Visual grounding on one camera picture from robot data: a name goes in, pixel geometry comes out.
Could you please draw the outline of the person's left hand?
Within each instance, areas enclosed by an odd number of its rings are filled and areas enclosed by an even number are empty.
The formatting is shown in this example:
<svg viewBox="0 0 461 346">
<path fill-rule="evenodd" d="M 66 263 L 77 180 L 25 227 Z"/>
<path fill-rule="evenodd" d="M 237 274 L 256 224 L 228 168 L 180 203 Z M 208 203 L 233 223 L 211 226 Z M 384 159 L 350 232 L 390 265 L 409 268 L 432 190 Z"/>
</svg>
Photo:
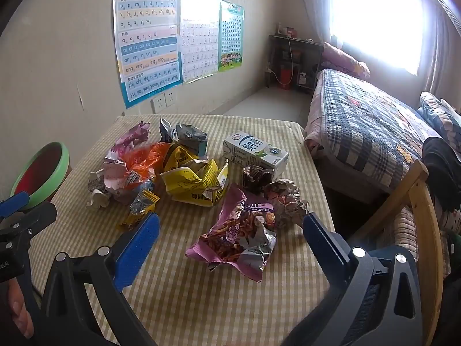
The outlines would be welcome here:
<svg viewBox="0 0 461 346">
<path fill-rule="evenodd" d="M 16 278 L 8 281 L 7 299 L 13 322 L 26 339 L 31 339 L 34 335 L 34 323 L 27 311 L 23 292 Z"/>
</svg>

